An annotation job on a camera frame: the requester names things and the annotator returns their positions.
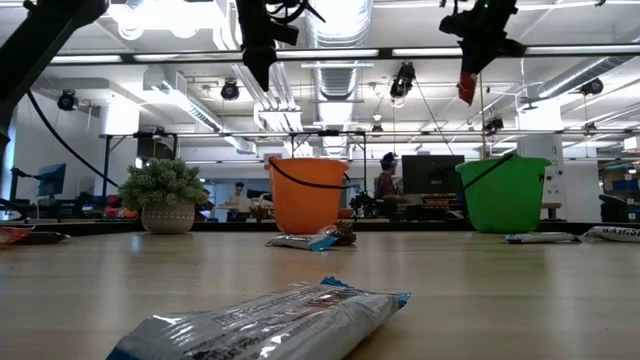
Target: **wooden table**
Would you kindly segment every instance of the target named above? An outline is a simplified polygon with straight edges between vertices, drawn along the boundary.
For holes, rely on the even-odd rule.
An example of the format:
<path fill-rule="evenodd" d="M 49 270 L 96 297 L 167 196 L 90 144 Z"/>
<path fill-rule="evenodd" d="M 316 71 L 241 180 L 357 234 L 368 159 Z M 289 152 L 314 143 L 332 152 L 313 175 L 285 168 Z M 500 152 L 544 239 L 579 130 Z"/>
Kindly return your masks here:
<path fill-rule="evenodd" d="M 104 359 L 151 314 L 325 275 L 413 292 L 353 359 L 640 358 L 640 244 L 359 233 L 357 247 L 311 253 L 263 246 L 271 235 L 117 234 L 0 251 L 0 359 Z"/>

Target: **green bucket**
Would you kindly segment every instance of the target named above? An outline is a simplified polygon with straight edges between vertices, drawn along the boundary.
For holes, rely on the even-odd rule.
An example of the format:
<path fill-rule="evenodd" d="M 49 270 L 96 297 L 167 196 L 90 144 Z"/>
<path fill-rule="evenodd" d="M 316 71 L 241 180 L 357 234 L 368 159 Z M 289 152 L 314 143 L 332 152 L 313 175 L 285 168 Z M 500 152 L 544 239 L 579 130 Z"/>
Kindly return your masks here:
<path fill-rule="evenodd" d="M 473 227 L 490 233 L 526 233 L 540 222 L 547 159 L 509 154 L 456 166 Z"/>

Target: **computer monitor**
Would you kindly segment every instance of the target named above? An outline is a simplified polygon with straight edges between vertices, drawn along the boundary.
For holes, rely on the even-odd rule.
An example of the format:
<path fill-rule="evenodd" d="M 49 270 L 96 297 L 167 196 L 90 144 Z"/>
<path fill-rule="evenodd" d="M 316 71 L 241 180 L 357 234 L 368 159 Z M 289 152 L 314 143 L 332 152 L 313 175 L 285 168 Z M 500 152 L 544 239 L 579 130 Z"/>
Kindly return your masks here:
<path fill-rule="evenodd" d="M 405 194 L 459 194 L 462 181 L 456 165 L 464 163 L 458 155 L 402 156 Z"/>
<path fill-rule="evenodd" d="M 56 164 L 41 167 L 38 170 L 40 184 L 38 184 L 38 196 L 51 196 L 62 194 L 64 189 L 64 175 L 67 164 Z"/>

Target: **bucket handle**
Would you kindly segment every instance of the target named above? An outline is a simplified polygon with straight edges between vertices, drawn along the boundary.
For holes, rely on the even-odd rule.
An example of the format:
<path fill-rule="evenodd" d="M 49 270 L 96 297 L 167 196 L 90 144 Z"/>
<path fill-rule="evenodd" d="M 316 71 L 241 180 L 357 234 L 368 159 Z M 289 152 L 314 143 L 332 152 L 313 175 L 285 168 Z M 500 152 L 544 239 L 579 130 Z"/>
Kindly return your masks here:
<path fill-rule="evenodd" d="M 335 190 L 346 190 L 351 188 L 351 185 L 347 185 L 347 186 L 340 186 L 340 185 L 325 185 L 325 184 L 314 184 L 314 183 L 310 183 L 310 182 L 306 182 L 304 180 L 300 180 L 300 179 L 296 179 L 293 176 L 285 173 L 284 171 L 282 171 L 282 169 L 280 169 L 278 167 L 278 165 L 275 164 L 275 162 L 269 158 L 269 165 L 271 165 L 277 172 L 280 173 L 280 175 L 286 177 L 287 179 L 293 181 L 294 183 L 300 184 L 300 185 L 304 185 L 304 186 L 309 186 L 309 187 L 314 187 L 314 188 L 320 188 L 320 189 L 335 189 Z M 343 173 L 342 174 L 348 182 L 351 182 L 351 178 L 347 175 L 347 173 Z"/>
<path fill-rule="evenodd" d="M 496 162 L 495 164 L 491 165 L 490 168 L 488 168 L 487 170 L 483 171 L 480 173 L 480 175 L 476 176 L 475 178 L 473 178 L 473 180 L 469 181 L 467 183 L 467 185 L 464 185 L 464 190 L 467 190 L 468 188 L 471 187 L 471 185 L 477 183 L 480 179 L 482 179 L 483 177 L 489 175 L 490 172 L 492 172 L 493 170 L 497 169 L 500 165 L 506 163 L 507 161 L 511 160 L 511 158 L 514 156 L 514 153 L 511 154 L 507 154 L 505 156 L 503 156 L 500 160 L 498 160 L 498 162 Z"/>

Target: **cable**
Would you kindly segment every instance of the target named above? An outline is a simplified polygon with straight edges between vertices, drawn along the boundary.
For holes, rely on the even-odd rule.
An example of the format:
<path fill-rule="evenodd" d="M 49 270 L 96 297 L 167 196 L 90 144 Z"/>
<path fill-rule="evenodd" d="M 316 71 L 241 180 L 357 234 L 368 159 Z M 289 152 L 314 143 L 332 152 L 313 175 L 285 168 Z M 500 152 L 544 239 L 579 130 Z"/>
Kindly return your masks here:
<path fill-rule="evenodd" d="M 436 120 L 435 115 L 433 115 L 433 111 L 431 111 L 431 108 L 429 107 L 429 103 L 427 103 L 427 99 L 425 99 L 424 94 L 422 93 L 422 88 L 420 87 L 420 82 L 418 81 L 418 78 L 415 78 L 415 79 L 416 79 L 416 85 L 418 85 L 418 90 L 420 90 L 420 96 L 422 96 L 422 101 L 424 101 L 424 104 L 427 107 L 427 111 L 429 111 L 429 115 L 431 115 L 431 118 L 433 119 L 433 123 L 436 124 L 436 128 L 438 129 L 440 136 L 442 136 L 442 140 L 444 140 L 445 145 L 447 145 L 447 148 L 449 148 L 449 152 L 451 153 L 451 155 L 455 155 L 453 153 L 453 150 L 451 150 L 451 146 L 449 146 L 449 142 L 447 141 L 447 138 L 442 133 L 442 129 L 440 129 L 440 125 L 438 125 L 438 121 Z"/>
<path fill-rule="evenodd" d="M 89 164 L 87 162 L 87 160 L 83 159 L 82 156 L 80 156 L 77 152 L 75 152 L 75 150 L 73 150 L 71 148 L 71 146 L 69 146 L 58 134 L 58 132 L 56 131 L 56 129 L 54 129 L 51 124 L 49 123 L 49 121 L 47 120 L 46 116 L 44 116 L 44 113 L 42 112 L 42 109 L 40 109 L 40 105 L 38 105 L 38 102 L 36 101 L 36 98 L 33 96 L 33 93 L 31 92 L 31 90 L 27 90 L 27 96 L 29 97 L 29 100 L 31 101 L 31 104 L 33 104 L 33 108 L 36 110 L 36 112 L 38 113 L 38 116 L 40 116 L 40 119 L 42 120 L 42 122 L 44 123 L 44 126 L 47 127 L 47 129 L 49 129 L 49 132 L 51 132 L 51 135 L 53 135 L 53 137 L 56 138 L 56 140 L 58 140 L 58 142 L 64 146 L 65 149 L 67 149 L 71 154 L 73 154 L 73 156 L 76 157 L 76 159 L 80 160 L 81 163 L 83 163 L 86 167 L 88 167 L 91 171 L 93 171 L 94 173 L 96 173 L 96 175 L 100 176 L 101 178 L 103 178 L 106 182 L 108 182 L 109 184 L 118 187 L 118 184 L 116 184 L 113 180 L 109 179 L 108 177 L 106 177 L 103 173 L 101 173 L 100 171 L 98 171 L 98 169 L 94 168 L 91 164 Z"/>

